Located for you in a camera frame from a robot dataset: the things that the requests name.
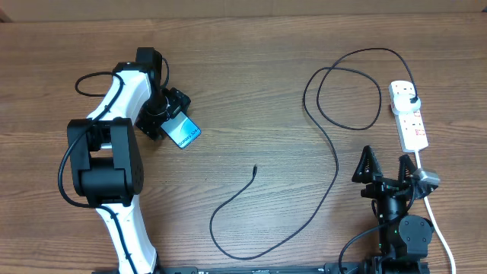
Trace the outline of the blue Galaxy smartphone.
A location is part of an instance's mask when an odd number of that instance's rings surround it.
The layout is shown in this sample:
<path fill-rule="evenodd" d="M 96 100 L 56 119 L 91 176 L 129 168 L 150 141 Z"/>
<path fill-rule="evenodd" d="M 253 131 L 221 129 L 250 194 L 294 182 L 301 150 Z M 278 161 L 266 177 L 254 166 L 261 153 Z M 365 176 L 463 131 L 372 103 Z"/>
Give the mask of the blue Galaxy smartphone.
<path fill-rule="evenodd" d="M 181 149 L 186 148 L 201 134 L 201 129 L 183 112 L 164 122 L 161 128 Z"/>

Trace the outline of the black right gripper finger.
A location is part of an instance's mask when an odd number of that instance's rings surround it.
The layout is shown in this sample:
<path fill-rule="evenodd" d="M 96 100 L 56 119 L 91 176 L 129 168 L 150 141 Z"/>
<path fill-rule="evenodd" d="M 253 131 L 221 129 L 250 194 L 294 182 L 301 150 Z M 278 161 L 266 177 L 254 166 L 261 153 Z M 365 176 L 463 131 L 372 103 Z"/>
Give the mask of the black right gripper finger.
<path fill-rule="evenodd" d="M 417 167 L 412 162 L 412 159 L 408 155 L 402 155 L 399 157 L 399 171 L 398 181 L 407 181 L 412 178 Z"/>
<path fill-rule="evenodd" d="M 377 183 L 383 177 L 380 164 L 370 145 L 363 147 L 358 166 L 352 176 L 354 183 Z"/>

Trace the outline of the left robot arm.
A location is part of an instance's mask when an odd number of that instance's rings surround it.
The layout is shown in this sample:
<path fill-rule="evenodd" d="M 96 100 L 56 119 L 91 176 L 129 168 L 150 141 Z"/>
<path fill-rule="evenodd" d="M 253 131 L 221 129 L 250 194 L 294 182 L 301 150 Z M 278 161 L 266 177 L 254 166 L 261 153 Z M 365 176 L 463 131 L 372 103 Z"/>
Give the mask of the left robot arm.
<path fill-rule="evenodd" d="M 75 192 L 103 219 L 115 248 L 117 273 L 161 273 L 140 207 L 144 167 L 135 130 L 162 139 L 186 117 L 190 99 L 168 88 L 169 65 L 153 47 L 139 47 L 135 61 L 107 72 L 112 85 L 100 105 L 67 127 Z"/>

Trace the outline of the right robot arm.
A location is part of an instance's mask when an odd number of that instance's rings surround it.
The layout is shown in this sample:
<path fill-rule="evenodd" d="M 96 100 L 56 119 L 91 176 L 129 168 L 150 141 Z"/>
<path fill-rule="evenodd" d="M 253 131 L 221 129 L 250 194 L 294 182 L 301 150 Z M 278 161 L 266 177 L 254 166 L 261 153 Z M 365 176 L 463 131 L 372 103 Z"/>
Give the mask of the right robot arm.
<path fill-rule="evenodd" d="M 361 196 L 372 200 L 378 226 L 379 254 L 358 264 L 357 273 L 428 273 L 428 245 L 435 232 L 432 221 L 411 215 L 414 201 L 426 198 L 441 182 L 438 174 L 416 167 L 408 155 L 399 157 L 396 179 L 386 178 L 371 146 L 366 145 L 352 176 L 363 183 Z"/>

